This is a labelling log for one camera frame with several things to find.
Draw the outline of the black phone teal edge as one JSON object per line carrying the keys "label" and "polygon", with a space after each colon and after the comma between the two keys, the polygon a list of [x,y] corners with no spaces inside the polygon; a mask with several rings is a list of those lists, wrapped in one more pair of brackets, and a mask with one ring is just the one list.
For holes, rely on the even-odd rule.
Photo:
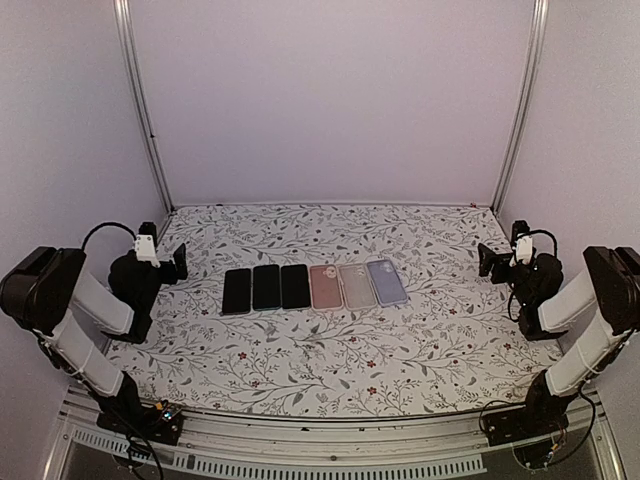
{"label": "black phone teal edge", "polygon": [[281,307],[280,267],[276,264],[253,268],[252,307],[256,311]]}

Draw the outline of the lilac phone case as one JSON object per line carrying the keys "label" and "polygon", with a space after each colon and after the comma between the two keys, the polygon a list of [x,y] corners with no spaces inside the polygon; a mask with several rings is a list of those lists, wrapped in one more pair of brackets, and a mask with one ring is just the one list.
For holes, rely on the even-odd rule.
{"label": "lilac phone case", "polygon": [[382,307],[405,304],[408,295],[394,264],[387,259],[366,263],[376,297]]}

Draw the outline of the clear white phone case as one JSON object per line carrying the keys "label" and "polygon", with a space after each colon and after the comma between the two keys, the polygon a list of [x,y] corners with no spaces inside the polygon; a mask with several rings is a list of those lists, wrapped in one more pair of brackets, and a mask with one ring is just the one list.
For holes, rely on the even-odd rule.
{"label": "clear white phone case", "polygon": [[340,265],[338,274],[347,309],[357,311],[372,308],[377,304],[364,264]]}

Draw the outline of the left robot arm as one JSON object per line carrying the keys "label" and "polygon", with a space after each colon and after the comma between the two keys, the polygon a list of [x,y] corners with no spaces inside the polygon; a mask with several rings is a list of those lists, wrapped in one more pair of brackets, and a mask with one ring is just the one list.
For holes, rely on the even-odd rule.
{"label": "left robot arm", "polygon": [[160,288],[175,278],[172,263],[141,261],[129,251],[112,263],[102,284],[86,259],[79,248],[36,248],[2,279],[2,311],[34,334],[52,364],[82,383],[126,433],[176,420],[180,409],[166,400],[141,403],[135,381],[104,356],[75,317],[88,315],[114,340],[143,343]]}

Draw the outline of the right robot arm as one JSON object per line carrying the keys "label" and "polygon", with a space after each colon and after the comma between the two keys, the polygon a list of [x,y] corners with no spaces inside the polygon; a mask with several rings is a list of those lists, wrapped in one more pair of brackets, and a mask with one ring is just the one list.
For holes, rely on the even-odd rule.
{"label": "right robot arm", "polygon": [[491,433],[527,436],[559,429],[583,386],[598,376],[639,331],[639,254],[631,247],[589,246],[584,268],[564,279],[555,253],[539,253],[530,237],[511,252],[478,247],[479,274],[511,289],[509,305],[519,307],[516,323],[529,341],[556,340],[574,331],[559,360],[537,374],[514,412],[491,414]]}

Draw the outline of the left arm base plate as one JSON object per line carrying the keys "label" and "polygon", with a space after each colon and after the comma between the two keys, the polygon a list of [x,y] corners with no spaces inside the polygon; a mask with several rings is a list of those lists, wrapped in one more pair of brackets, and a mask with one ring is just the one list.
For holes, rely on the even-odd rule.
{"label": "left arm base plate", "polygon": [[150,442],[176,446],[182,433],[184,416],[172,405],[134,408],[105,406],[97,419],[97,426],[123,435],[131,435]]}

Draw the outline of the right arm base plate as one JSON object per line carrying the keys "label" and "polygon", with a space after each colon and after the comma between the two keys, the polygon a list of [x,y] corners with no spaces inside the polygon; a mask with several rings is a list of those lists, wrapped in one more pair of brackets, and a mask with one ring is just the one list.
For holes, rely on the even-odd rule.
{"label": "right arm base plate", "polygon": [[490,446],[514,443],[560,432],[569,425],[566,414],[540,417],[530,413],[524,406],[482,413],[479,423]]}

